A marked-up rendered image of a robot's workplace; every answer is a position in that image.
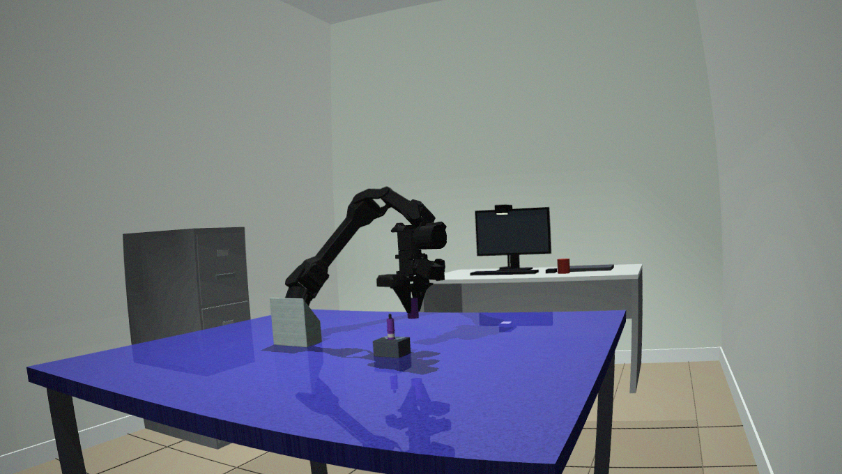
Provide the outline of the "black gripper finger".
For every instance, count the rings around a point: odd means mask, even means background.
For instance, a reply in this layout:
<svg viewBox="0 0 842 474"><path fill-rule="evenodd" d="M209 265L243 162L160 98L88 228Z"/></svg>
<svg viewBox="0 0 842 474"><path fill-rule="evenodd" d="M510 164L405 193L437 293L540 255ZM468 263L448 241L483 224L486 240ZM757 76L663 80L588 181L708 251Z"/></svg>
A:
<svg viewBox="0 0 842 474"><path fill-rule="evenodd" d="M418 311L420 311L420 309L421 309L422 299L424 298L424 295L425 295L425 293L426 293L426 290L430 287L430 285L433 285L433 284L434 284L434 283L428 283L428 284L410 284L410 285L414 285L414 287L413 287L413 289L412 289L412 292L411 292L412 297L413 297L413 298L418 298Z"/></svg>
<svg viewBox="0 0 842 474"><path fill-rule="evenodd" d="M406 313L411 313L411 292L414 285L406 287L390 287L399 297Z"/></svg>

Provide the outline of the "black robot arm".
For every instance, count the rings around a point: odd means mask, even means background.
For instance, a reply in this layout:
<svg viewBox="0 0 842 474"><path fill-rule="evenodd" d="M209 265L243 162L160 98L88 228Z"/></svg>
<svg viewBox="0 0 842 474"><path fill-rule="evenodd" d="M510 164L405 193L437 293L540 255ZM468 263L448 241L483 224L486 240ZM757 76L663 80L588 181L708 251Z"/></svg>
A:
<svg viewBox="0 0 842 474"><path fill-rule="evenodd" d="M373 199L381 198L385 205L380 207ZM391 232L397 232L398 250L441 250L447 243L446 224L434 222L434 216L420 200L407 200L404 196L385 186L381 189L368 189L357 193L348 205L346 218L337 227L317 255L304 260L288 276L286 298L303 298L308 305L315 299L317 292L329 278L328 266L337 258L345 244L356 234L360 227L371 224L387 209L395 209L411 224L396 223ZM409 274L420 274L422 278L440 279L445 272L445 260L430 261L423 254L422 259L413 255L409 265ZM298 282L297 282L298 281ZM304 286L303 286L304 285Z"/></svg>

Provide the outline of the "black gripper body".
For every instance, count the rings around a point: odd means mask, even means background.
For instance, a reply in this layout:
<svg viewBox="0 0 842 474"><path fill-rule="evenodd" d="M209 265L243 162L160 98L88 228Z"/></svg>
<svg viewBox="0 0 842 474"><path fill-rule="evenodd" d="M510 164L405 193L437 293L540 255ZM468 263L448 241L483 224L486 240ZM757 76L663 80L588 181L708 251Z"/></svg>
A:
<svg viewBox="0 0 842 474"><path fill-rule="evenodd" d="M399 254L395 255L395 258L399 259L399 271L396 271L396 274L379 275L378 278L376 278L376 286L406 287L411 286L410 281L413 281L414 284L428 284L430 280L445 280L445 273L440 274L440 279L426 279L422 278L420 274L409 274L409 265L411 263L411 259L413 259L413 255L417 254L418 258L421 259L423 255L422 250L400 250L398 252Z"/></svg>

